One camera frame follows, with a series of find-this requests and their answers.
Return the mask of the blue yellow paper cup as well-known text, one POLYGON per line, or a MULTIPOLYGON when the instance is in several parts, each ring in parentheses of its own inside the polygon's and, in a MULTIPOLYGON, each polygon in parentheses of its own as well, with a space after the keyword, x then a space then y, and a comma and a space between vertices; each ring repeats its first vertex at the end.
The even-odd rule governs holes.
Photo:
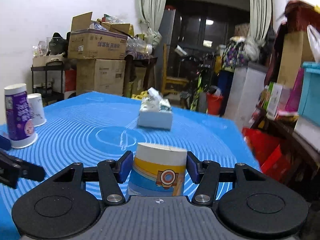
POLYGON ((147 142, 138 143, 127 185, 128 196, 181 196, 187 150, 147 142))

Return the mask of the purple white paper cup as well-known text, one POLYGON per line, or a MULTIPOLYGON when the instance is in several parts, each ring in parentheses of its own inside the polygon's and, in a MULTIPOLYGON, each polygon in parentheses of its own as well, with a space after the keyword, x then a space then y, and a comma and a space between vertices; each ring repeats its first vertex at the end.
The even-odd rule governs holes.
POLYGON ((7 130, 12 148, 32 145, 38 138, 27 99, 27 85, 16 83, 4 87, 7 130))

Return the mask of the red bucket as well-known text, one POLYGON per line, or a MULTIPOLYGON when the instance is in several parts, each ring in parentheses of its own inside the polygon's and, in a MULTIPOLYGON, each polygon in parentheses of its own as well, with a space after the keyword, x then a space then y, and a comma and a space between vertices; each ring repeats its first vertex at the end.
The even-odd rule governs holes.
POLYGON ((208 114, 219 115, 220 108, 223 102, 223 96, 221 95, 217 96, 214 94, 207 93, 206 99, 207 99, 208 114))

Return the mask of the white tissue pack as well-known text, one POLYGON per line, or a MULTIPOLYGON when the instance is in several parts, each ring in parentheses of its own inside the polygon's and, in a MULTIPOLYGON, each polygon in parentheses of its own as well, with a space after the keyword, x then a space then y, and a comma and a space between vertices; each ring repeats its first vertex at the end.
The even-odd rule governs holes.
POLYGON ((153 87, 142 98, 137 125, 145 128, 171 130, 173 113, 168 99, 153 87))

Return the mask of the green black bicycle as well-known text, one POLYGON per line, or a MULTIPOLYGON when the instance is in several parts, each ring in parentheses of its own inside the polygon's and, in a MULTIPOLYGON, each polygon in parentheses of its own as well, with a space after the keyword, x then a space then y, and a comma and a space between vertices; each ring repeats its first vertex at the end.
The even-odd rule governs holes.
POLYGON ((214 54, 206 54, 203 59, 194 55, 182 57, 182 73, 188 81, 180 92, 180 105, 183 109, 207 112, 206 93, 213 85, 214 63, 214 54))

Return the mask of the black metal shelf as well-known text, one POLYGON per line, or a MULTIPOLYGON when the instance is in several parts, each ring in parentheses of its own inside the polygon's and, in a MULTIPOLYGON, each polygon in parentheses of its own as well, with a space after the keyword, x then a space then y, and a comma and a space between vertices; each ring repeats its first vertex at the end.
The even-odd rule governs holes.
POLYGON ((65 70, 65 64, 63 61, 51 61, 46 63, 44 66, 34 67, 31 66, 31 81, 33 93, 40 93, 42 96, 42 103, 44 106, 48 106, 51 103, 59 102, 64 100, 63 92, 63 72, 65 70), (34 73, 44 72, 44 87, 36 88, 34 82, 34 73), (48 85, 48 72, 59 72, 60 73, 60 91, 56 92, 53 89, 53 84, 48 85))

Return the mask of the dark wooden side table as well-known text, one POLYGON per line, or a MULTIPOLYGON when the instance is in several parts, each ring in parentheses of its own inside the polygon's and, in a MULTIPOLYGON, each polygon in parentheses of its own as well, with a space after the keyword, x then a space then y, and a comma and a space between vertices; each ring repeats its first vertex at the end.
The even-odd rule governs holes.
POLYGON ((258 128, 280 139, 280 152, 285 158, 287 170, 278 172, 279 181, 301 194, 307 201, 319 198, 319 153, 294 129, 280 120, 271 120, 262 107, 252 128, 258 128))

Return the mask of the white green carton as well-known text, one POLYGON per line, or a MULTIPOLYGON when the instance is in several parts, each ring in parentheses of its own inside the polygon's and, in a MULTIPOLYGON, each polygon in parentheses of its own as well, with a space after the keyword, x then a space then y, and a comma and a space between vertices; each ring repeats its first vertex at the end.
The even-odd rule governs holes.
POLYGON ((277 109, 280 102, 281 94, 283 91, 283 85, 271 82, 266 92, 263 109, 269 118, 275 119, 277 115, 277 109))

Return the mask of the lower cardboard box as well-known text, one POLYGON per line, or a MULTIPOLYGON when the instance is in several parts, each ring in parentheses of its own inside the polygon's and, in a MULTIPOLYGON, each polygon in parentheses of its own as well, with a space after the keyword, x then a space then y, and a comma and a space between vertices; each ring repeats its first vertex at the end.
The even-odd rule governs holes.
POLYGON ((100 92, 123 95, 124 60, 78 60, 76 70, 76 94, 100 92))

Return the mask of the yellow wooden chair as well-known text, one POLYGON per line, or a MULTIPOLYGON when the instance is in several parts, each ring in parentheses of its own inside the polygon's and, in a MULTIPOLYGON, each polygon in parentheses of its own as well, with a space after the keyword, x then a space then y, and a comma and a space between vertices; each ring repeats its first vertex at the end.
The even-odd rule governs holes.
POLYGON ((163 45, 163 70, 162 70, 162 86, 161 86, 161 93, 165 96, 167 94, 177 94, 178 91, 174 89, 167 89, 167 84, 172 85, 180 85, 180 86, 186 86, 189 83, 188 79, 181 78, 181 77, 172 77, 167 76, 167 64, 168 64, 168 45, 163 45))

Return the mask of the white chest freezer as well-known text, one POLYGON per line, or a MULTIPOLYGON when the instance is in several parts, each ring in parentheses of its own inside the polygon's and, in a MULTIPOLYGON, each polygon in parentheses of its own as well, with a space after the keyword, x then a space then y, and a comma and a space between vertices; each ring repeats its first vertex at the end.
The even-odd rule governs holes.
POLYGON ((223 117, 234 121, 239 130, 250 126, 249 121, 265 87, 266 74, 267 67, 251 62, 235 68, 223 117))

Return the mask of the teal storage bin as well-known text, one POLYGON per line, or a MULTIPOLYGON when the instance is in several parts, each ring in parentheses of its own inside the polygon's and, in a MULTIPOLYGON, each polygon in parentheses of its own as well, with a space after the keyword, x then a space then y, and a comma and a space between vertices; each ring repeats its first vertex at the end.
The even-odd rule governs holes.
POLYGON ((304 62, 302 93, 298 114, 314 124, 320 124, 320 74, 319 63, 304 62))

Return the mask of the upper cardboard box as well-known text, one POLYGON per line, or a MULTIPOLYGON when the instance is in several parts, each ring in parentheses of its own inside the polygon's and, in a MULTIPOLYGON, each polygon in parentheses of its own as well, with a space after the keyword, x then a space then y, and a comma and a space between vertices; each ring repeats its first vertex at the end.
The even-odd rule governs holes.
POLYGON ((91 12, 74 16, 68 57, 79 60, 123 60, 127 40, 133 35, 133 25, 116 17, 105 15, 94 21, 91 12))

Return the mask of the tall cardboard box right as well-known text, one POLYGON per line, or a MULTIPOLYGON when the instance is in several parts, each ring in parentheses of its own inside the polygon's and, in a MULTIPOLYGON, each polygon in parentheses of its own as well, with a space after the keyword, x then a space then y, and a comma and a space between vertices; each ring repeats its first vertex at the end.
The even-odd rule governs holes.
POLYGON ((298 31, 286 34, 277 83, 293 88, 302 63, 313 61, 307 32, 298 31))

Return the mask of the right curtain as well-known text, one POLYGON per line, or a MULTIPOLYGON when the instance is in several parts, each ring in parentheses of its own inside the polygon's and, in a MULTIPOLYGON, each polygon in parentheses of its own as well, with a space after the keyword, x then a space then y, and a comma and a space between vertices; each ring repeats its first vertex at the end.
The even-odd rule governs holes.
POLYGON ((271 23, 272 0, 250 0, 250 24, 248 36, 262 46, 271 23))

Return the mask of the curtain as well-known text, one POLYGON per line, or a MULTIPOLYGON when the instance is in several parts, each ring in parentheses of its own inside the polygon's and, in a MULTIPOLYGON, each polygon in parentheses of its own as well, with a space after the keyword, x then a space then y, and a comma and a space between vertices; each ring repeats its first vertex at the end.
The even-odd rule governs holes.
POLYGON ((248 36, 262 46, 271 23, 272 0, 250 0, 250 24, 248 36))
POLYGON ((156 48, 162 39, 159 32, 166 0, 136 0, 138 22, 148 44, 156 48))

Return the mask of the left curtain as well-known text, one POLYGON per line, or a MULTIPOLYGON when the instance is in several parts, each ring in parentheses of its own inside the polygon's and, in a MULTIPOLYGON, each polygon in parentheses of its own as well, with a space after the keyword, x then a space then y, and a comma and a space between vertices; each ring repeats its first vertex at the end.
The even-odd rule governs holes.
POLYGON ((166 0, 136 0, 138 22, 148 44, 156 48, 162 39, 159 32, 166 0))

